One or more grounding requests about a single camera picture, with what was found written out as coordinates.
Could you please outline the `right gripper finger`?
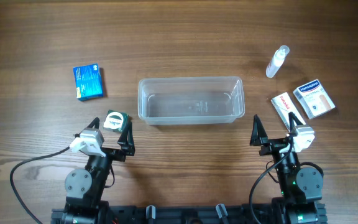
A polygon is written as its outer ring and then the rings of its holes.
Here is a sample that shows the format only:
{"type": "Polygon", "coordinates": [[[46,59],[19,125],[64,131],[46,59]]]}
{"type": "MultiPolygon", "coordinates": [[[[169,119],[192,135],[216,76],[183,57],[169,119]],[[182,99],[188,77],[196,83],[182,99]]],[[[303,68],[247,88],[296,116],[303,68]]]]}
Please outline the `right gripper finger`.
{"type": "Polygon", "coordinates": [[[288,118],[289,118],[289,127],[290,127],[290,131],[298,125],[303,125],[303,123],[296,117],[294,112],[289,112],[288,114],[288,118]]]}
{"type": "Polygon", "coordinates": [[[250,137],[251,146],[262,146],[268,141],[267,133],[257,114],[254,115],[253,129],[250,137]]]}

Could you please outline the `white Panadol box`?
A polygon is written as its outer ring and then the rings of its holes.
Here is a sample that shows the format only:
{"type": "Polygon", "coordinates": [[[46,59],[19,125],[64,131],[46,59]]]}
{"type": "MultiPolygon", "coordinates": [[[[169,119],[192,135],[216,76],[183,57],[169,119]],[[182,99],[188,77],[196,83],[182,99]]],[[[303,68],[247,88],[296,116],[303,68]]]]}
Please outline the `white Panadol box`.
{"type": "Polygon", "coordinates": [[[273,107],[276,109],[279,117],[282,119],[285,127],[290,131],[290,119],[289,113],[293,112],[295,116],[305,124],[304,119],[302,118],[301,114],[293,104],[289,94],[284,92],[274,98],[271,99],[273,107]]]}

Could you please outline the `white Hansaplast plaster box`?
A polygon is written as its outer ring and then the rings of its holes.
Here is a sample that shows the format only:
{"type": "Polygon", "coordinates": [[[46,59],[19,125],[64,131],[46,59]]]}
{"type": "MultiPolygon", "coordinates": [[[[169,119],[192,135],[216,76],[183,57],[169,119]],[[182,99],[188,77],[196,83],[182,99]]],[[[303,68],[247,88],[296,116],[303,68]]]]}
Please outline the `white Hansaplast plaster box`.
{"type": "Polygon", "coordinates": [[[321,116],[336,107],[318,79],[297,87],[293,94],[309,119],[321,116]]]}

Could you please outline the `blue VapoDrops box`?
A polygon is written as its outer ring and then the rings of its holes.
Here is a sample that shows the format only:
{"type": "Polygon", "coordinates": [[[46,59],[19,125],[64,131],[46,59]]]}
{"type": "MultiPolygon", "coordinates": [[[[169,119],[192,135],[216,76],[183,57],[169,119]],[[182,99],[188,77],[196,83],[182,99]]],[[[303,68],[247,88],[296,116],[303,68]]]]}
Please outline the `blue VapoDrops box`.
{"type": "Polygon", "coordinates": [[[97,63],[73,68],[76,98],[80,101],[104,96],[101,72],[97,63]]]}

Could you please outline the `clear spray bottle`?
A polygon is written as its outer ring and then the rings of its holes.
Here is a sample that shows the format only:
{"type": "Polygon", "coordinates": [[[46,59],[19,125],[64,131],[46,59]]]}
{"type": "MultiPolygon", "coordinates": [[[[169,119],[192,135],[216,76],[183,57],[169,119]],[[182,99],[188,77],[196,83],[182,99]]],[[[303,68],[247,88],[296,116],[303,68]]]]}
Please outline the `clear spray bottle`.
{"type": "Polygon", "coordinates": [[[268,78],[273,78],[275,76],[279,68],[283,65],[289,52],[290,48],[286,45],[282,45],[278,50],[276,50],[265,71],[268,78]]]}

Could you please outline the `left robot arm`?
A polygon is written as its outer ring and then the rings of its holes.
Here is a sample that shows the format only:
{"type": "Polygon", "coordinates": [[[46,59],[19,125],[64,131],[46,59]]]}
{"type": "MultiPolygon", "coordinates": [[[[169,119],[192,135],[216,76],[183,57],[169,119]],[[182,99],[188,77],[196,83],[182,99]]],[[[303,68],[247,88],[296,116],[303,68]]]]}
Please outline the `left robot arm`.
{"type": "Polygon", "coordinates": [[[124,162],[135,154],[132,123],[125,124],[117,140],[119,149],[103,147],[104,138],[95,118],[82,132],[75,135],[69,149],[88,156],[83,169],[71,171],[65,179],[66,204],[54,223],[107,223],[109,203],[102,201],[108,175],[113,175],[112,163],[124,162]]]}

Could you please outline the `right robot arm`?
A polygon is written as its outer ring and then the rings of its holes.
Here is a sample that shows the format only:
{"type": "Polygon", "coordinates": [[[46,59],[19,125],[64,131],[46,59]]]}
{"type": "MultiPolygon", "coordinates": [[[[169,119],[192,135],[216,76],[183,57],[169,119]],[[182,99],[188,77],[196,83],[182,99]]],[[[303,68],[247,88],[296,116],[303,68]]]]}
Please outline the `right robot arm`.
{"type": "Polygon", "coordinates": [[[288,114],[290,130],[284,138],[270,139],[260,118],[255,115],[251,146],[259,146],[260,156],[272,156],[273,164],[254,182],[249,194],[249,209],[254,223],[260,223],[253,205],[256,186],[272,170],[277,173],[281,197],[273,198],[269,214],[274,223],[326,223],[326,210],[319,203],[323,197],[324,171],[313,162],[300,162],[298,153],[309,148],[314,130],[302,123],[293,112],[288,114]]]}

